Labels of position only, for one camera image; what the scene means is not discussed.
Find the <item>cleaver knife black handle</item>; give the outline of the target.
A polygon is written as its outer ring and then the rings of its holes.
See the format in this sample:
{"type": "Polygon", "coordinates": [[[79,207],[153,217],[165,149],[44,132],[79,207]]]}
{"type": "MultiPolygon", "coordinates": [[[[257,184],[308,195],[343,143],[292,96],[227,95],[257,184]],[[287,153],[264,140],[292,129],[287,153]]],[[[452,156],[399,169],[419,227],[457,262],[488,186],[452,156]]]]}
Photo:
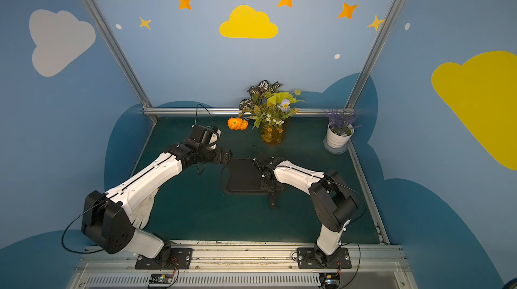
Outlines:
{"type": "Polygon", "coordinates": [[[278,198],[278,192],[277,191],[271,191],[268,193],[269,198],[269,208],[271,210],[277,209],[277,198],[278,198]]]}

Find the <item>black plastic cutting board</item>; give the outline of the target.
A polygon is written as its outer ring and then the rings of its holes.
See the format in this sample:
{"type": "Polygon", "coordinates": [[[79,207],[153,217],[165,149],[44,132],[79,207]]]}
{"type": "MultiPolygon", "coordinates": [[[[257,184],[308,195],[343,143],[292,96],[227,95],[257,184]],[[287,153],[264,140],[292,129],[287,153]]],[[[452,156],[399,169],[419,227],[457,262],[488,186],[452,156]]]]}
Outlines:
{"type": "Polygon", "coordinates": [[[261,182],[262,174],[252,158],[231,159],[221,171],[221,188],[229,195],[266,195],[261,182]]]}

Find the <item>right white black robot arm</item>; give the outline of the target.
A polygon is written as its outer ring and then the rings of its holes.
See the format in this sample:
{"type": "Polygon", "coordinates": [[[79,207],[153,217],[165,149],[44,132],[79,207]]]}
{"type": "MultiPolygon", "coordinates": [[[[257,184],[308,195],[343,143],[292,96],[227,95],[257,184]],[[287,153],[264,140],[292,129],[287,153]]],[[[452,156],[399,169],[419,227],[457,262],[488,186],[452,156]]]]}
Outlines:
{"type": "Polygon", "coordinates": [[[317,172],[282,158],[253,158],[253,165],[269,187],[290,185],[310,196],[322,224],[316,248],[326,257],[335,255],[341,238],[359,209],[354,192],[335,170],[317,172]]]}

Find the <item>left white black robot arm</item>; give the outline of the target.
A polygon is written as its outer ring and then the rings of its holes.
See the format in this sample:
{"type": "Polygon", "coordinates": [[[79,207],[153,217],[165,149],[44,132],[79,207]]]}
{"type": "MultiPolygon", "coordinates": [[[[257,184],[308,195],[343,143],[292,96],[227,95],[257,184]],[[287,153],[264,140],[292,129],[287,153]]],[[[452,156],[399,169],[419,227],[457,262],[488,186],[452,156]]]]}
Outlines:
{"type": "Polygon", "coordinates": [[[122,184],[87,196],[82,233],[109,254],[126,251],[157,258],[165,251],[165,240],[143,230],[157,190],[191,165],[227,165],[231,158],[229,148],[191,148],[181,143],[168,146],[155,161],[122,184]]]}

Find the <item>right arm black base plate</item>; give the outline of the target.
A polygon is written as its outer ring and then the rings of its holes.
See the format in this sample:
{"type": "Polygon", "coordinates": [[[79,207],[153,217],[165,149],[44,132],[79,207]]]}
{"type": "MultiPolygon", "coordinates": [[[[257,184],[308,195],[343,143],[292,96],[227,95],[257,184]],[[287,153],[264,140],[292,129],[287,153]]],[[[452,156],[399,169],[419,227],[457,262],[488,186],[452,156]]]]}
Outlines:
{"type": "Polygon", "coordinates": [[[311,269],[351,269],[351,257],[346,248],[338,248],[331,255],[326,255],[316,245],[314,247],[299,247],[293,258],[301,270],[311,269]]]}

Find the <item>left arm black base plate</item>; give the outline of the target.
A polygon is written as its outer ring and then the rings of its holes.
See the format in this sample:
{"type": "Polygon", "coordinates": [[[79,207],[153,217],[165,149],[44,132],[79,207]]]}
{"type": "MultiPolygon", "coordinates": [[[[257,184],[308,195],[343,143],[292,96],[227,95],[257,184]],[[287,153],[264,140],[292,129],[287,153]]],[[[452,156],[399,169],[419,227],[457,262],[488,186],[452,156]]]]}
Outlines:
{"type": "Polygon", "coordinates": [[[139,255],[136,270],[188,270],[192,261],[193,248],[175,247],[166,244],[155,258],[139,255]]]}

